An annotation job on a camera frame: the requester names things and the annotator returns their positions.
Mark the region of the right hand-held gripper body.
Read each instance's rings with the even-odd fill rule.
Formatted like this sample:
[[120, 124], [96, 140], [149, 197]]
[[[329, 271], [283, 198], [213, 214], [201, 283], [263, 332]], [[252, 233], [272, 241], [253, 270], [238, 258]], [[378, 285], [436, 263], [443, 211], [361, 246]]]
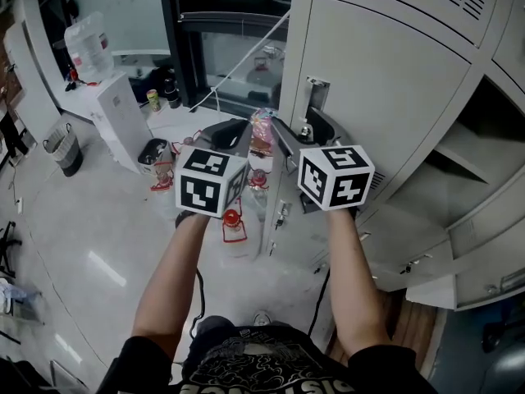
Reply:
[[296, 166], [304, 214], [356, 208], [365, 203], [375, 166], [362, 146], [288, 144], [285, 157]]

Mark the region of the person's right forearm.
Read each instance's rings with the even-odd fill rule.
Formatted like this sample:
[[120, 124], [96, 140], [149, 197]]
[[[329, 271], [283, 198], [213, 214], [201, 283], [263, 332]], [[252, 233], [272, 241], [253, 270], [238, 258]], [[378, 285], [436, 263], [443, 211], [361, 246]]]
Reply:
[[346, 209], [326, 213], [331, 271], [331, 308], [337, 337], [349, 356], [388, 345], [381, 298], [357, 228]]

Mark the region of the person's left forearm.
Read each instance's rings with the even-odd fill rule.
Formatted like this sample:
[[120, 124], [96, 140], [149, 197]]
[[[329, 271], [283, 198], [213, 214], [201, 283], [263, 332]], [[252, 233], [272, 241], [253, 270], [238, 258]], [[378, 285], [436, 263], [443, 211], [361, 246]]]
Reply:
[[175, 356], [193, 299], [199, 255], [209, 217], [191, 215], [180, 223], [148, 281], [131, 335], [155, 342]]

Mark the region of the pink star-patterned helmet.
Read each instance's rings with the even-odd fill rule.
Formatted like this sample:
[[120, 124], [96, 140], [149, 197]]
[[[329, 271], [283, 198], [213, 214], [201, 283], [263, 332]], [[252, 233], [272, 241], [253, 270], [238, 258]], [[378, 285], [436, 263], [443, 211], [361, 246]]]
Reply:
[[274, 139], [272, 136], [272, 118], [276, 112], [270, 108], [258, 109], [250, 118], [252, 137], [250, 150], [263, 156], [272, 156]]

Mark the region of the clear jug bright red cap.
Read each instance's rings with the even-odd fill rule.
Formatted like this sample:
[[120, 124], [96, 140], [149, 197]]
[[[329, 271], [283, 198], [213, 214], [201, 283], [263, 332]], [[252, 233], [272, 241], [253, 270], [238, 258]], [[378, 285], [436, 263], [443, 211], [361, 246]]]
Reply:
[[224, 243], [234, 244], [245, 242], [248, 239], [240, 208], [230, 208], [225, 211], [221, 229]]

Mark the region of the black tumbler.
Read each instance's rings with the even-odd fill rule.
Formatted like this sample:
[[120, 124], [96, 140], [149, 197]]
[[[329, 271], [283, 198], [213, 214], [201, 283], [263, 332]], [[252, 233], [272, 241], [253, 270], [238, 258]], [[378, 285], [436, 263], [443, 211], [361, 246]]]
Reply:
[[172, 78], [164, 80], [164, 92], [168, 105], [171, 109], [176, 109], [180, 106], [179, 90], [176, 87], [176, 82]]

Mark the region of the small cream fan heater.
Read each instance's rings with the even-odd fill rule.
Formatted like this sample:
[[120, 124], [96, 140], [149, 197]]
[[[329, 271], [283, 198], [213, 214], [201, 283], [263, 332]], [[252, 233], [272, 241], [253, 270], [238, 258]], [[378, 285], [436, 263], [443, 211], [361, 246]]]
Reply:
[[168, 172], [173, 164], [171, 144], [164, 139], [151, 139], [138, 156], [137, 162], [143, 174], [156, 176]]

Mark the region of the black framed glass window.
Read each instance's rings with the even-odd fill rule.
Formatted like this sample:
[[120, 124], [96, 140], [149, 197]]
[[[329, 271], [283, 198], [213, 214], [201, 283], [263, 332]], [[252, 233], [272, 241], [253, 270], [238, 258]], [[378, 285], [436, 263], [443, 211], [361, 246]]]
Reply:
[[161, 0], [182, 103], [248, 117], [279, 106], [291, 0]]

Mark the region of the person's black trousers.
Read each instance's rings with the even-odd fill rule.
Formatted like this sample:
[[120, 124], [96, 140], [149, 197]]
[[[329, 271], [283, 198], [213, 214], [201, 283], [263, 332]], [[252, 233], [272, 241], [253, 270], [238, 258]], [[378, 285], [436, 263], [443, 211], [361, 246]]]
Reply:
[[236, 328], [236, 325], [233, 324], [228, 318], [213, 315], [206, 317], [197, 327], [196, 337], [202, 336], [206, 332], [210, 332], [216, 329], [231, 329]]

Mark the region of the white foam box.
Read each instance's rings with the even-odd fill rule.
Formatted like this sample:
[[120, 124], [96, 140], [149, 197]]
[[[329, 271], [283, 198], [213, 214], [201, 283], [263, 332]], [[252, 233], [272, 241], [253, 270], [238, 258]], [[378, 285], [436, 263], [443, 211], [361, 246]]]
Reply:
[[456, 309], [455, 276], [450, 274], [407, 289], [406, 300], [441, 309]]

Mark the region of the grey woven basket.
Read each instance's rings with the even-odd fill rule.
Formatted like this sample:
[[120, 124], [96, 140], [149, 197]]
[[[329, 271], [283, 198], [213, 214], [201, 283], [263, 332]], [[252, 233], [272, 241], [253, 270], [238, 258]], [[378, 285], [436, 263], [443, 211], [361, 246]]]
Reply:
[[84, 157], [71, 123], [61, 124], [51, 130], [43, 141], [43, 147], [61, 168], [65, 177], [74, 176], [80, 170]]

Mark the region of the large water jug pink label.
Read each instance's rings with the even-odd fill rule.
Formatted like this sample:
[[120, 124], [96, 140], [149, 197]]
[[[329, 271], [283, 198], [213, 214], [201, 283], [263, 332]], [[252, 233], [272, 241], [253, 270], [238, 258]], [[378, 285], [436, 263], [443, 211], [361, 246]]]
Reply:
[[114, 61], [101, 12], [92, 12], [66, 28], [64, 40], [80, 80], [100, 83], [112, 75]]

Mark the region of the person's black printed T-shirt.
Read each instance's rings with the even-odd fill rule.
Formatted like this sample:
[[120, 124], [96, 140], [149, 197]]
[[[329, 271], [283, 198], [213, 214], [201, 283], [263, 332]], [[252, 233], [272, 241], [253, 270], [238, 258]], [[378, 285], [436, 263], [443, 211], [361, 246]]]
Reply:
[[166, 353], [132, 337], [97, 394], [437, 394], [415, 359], [409, 348], [379, 345], [341, 364], [290, 326], [223, 327], [193, 340], [172, 384]]

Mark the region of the black folding stand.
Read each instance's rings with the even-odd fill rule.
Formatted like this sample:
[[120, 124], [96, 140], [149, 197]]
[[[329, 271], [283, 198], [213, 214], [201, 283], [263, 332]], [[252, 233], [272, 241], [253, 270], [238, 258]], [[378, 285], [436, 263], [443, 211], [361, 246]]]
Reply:
[[0, 229], [0, 272], [9, 276], [16, 277], [16, 272], [11, 268], [7, 251], [14, 245], [22, 246], [23, 242], [16, 238], [10, 238], [10, 231], [16, 228], [16, 223], [9, 221], [5, 228]]

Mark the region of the white crumpled bag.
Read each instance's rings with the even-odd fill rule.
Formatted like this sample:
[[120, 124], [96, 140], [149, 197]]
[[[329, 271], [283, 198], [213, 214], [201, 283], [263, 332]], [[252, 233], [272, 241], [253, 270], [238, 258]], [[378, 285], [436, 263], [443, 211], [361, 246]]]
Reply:
[[9, 314], [14, 301], [22, 301], [27, 297], [27, 291], [0, 277], [0, 314]]

